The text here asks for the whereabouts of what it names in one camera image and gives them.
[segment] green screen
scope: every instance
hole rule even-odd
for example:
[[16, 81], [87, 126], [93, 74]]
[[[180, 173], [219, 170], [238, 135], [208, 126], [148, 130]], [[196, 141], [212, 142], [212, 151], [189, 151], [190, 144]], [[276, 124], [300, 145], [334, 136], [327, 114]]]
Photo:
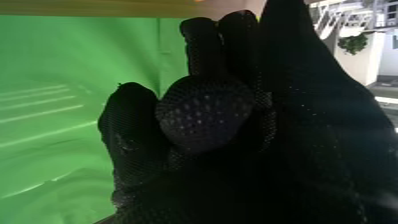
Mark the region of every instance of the green screen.
[[0, 223], [114, 212], [96, 119], [117, 83], [158, 95], [187, 74], [178, 19], [0, 16]]

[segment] ceiling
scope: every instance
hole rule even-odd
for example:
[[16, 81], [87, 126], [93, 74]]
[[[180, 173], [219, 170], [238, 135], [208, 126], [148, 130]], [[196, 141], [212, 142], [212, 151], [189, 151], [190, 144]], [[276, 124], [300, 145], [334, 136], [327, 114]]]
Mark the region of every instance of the ceiling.
[[261, 12], [267, 0], [0, 0], [0, 14], [48, 16], [220, 18], [229, 12]]

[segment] dark object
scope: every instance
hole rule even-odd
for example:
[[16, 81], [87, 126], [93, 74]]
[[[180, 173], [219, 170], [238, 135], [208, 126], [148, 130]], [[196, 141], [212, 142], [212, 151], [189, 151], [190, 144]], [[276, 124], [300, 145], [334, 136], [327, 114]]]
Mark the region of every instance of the dark object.
[[157, 108], [162, 131], [183, 153], [228, 145], [252, 112], [252, 94], [226, 77], [189, 76], [169, 88]]
[[[229, 143], [187, 153], [155, 118], [183, 94], [160, 106], [137, 83], [121, 85], [100, 118], [114, 223], [398, 223], [395, 127], [320, 41], [302, 0], [268, 0], [260, 23], [242, 11], [217, 25], [185, 21], [181, 32], [192, 77], [238, 80], [254, 105]], [[194, 86], [185, 81], [174, 93]]]
[[340, 38], [340, 48], [345, 49], [345, 51], [356, 55], [357, 52], [363, 51], [366, 45], [368, 45], [368, 37], [364, 33], [361, 33], [359, 36], [350, 36], [345, 38]]

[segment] black glove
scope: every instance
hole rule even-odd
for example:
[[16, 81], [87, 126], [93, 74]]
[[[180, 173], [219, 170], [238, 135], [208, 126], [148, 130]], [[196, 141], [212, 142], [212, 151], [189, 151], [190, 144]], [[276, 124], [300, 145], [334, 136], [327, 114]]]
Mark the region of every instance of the black glove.
[[245, 11], [181, 30], [192, 76], [160, 103], [125, 84], [100, 119], [114, 223], [396, 223], [395, 128], [302, 0], [268, 0], [260, 24]]
[[[114, 162], [114, 223], [261, 220], [256, 161], [270, 139], [260, 136], [267, 123], [258, 118], [268, 118], [272, 110], [261, 88], [263, 98], [254, 102], [251, 76], [260, 74], [247, 70], [249, 64], [233, 65], [242, 57], [233, 55], [233, 45], [252, 44], [247, 25], [258, 28], [251, 12], [228, 15], [219, 29], [206, 18], [185, 21], [190, 76], [171, 86], [160, 102], [137, 83], [123, 84], [110, 96], [100, 131]], [[235, 37], [228, 31], [236, 28]], [[224, 31], [231, 43], [222, 45]]]

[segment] white wall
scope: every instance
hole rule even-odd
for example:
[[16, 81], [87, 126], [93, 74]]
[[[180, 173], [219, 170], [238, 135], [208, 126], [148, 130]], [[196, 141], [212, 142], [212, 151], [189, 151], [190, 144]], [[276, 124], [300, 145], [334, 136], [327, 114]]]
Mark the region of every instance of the white wall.
[[334, 48], [334, 57], [341, 67], [363, 85], [370, 85], [377, 81], [386, 34], [373, 33], [366, 37], [368, 45], [356, 55], [345, 53], [340, 46]]
[[379, 75], [398, 76], [398, 49], [393, 49], [393, 34], [386, 35]]

